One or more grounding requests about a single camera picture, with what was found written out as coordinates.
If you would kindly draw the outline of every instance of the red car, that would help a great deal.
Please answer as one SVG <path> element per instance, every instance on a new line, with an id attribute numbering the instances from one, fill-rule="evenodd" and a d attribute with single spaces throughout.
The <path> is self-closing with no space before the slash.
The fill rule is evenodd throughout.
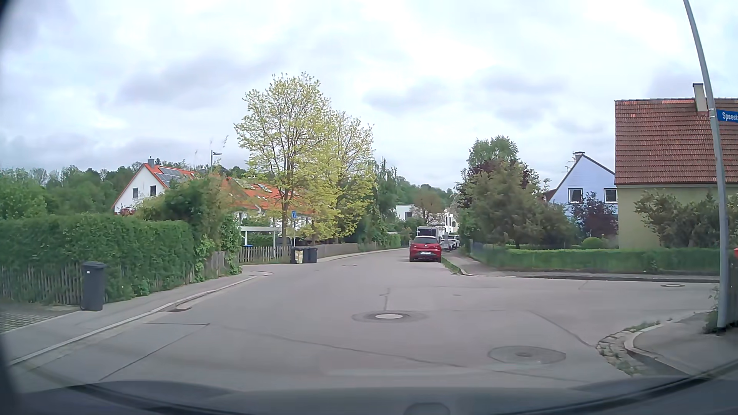
<path id="1" fill-rule="evenodd" d="M 419 259 L 441 262 L 441 244 L 434 236 L 416 236 L 410 243 L 410 262 Z"/>

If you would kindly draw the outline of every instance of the blue house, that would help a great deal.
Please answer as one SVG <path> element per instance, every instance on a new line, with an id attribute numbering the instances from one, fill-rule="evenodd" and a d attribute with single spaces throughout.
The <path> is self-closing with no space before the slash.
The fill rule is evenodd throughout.
<path id="1" fill-rule="evenodd" d="M 581 203 L 584 196 L 594 192 L 597 199 L 612 204 L 618 212 L 618 190 L 615 172 L 593 160 L 583 151 L 574 153 L 574 165 L 555 189 L 544 193 L 547 201 L 559 204 Z"/>

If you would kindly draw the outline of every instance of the sidewalk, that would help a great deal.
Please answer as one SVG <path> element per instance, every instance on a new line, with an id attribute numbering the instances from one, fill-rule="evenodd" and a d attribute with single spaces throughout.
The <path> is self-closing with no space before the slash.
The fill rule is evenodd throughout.
<path id="1" fill-rule="evenodd" d="M 603 281 L 657 281 L 664 283 L 712 283 L 719 282 L 714 275 L 669 275 L 669 274 L 618 274 L 610 272 L 568 272 L 568 271 L 497 271 L 486 264 L 464 256 L 458 251 L 444 254 L 450 263 L 461 268 L 468 275 L 486 275 L 488 277 L 520 277 L 520 278 L 552 278 L 572 280 Z"/>
<path id="2" fill-rule="evenodd" d="M 264 273 L 256 272 L 256 269 L 250 267 L 244 269 L 238 275 L 220 277 L 184 285 L 168 291 L 155 292 L 145 297 L 105 304 L 99 312 L 81 310 L 70 312 L 11 329 L 0 334 L 0 341 L 3 342 L 8 360 L 16 360 L 96 330 L 105 329 L 110 325 L 125 320 L 135 320 L 142 317 L 142 315 L 147 315 L 152 310 L 171 306 L 172 303 L 180 302 L 185 298 L 189 299 L 199 293 L 223 289 L 231 284 L 247 281 L 259 275 L 264 275 Z"/>
<path id="3" fill-rule="evenodd" d="M 683 320 L 664 323 L 637 333 L 626 342 L 628 351 L 697 375 L 738 360 L 738 329 L 721 335 L 705 335 L 703 327 L 707 313 L 698 313 Z"/>

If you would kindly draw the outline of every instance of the white house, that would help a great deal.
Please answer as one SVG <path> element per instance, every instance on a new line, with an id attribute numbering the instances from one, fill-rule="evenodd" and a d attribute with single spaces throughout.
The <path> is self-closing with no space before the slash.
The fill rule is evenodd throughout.
<path id="1" fill-rule="evenodd" d="M 395 206 L 395 214 L 397 215 L 397 219 L 400 219 L 401 221 L 405 221 L 413 217 L 414 210 L 415 210 L 415 205 Z"/>
<path id="2" fill-rule="evenodd" d="M 615 172 L 601 165 L 583 151 L 574 153 L 574 165 L 559 183 L 559 186 L 545 193 L 545 198 L 553 203 L 580 203 L 590 192 L 597 199 L 613 205 L 618 212 L 618 190 L 615 188 Z"/>
<path id="3" fill-rule="evenodd" d="M 418 215 L 419 209 L 415 208 L 415 205 L 397 205 L 395 206 L 395 214 L 397 219 L 401 221 L 408 220 L 413 215 Z M 441 219 L 438 221 L 438 225 L 443 225 L 446 233 L 457 233 L 458 223 L 456 222 L 456 216 L 451 213 L 449 208 L 444 209 L 444 212 L 439 215 Z"/>
<path id="4" fill-rule="evenodd" d="M 112 208 L 116 212 L 123 208 L 133 208 L 147 197 L 164 193 L 172 181 L 187 180 L 194 176 L 192 171 L 156 165 L 154 159 L 149 159 L 118 195 Z"/>

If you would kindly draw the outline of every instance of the grass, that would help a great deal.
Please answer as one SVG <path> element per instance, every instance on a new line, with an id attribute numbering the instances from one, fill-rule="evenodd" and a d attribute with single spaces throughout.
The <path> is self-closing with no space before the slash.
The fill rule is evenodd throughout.
<path id="1" fill-rule="evenodd" d="M 635 332 L 637 332 L 639 330 L 645 329 L 646 327 L 655 326 L 657 324 L 661 324 L 661 321 L 660 320 L 656 320 L 656 321 L 652 321 L 651 323 L 648 323 L 648 322 L 644 321 L 643 323 L 638 324 L 637 326 L 628 327 L 626 330 L 628 332 L 635 333 Z"/>
<path id="2" fill-rule="evenodd" d="M 457 274 L 457 275 L 461 275 L 461 274 L 462 274 L 462 272 L 461 272 L 461 268 L 459 268 L 459 267 L 455 266 L 455 265 L 454 265 L 454 264 L 452 264 L 452 263 L 451 263 L 451 262 L 450 262 L 450 261 L 449 261 L 448 259 L 445 259 L 445 258 L 444 258 L 443 256 L 441 256 L 441 263 L 442 263 L 442 264 L 443 264 L 443 265 L 444 265 L 444 266 L 445 266 L 446 268 L 448 268 L 448 269 L 449 269 L 449 270 L 450 270 L 451 272 L 453 272 L 454 274 Z"/>

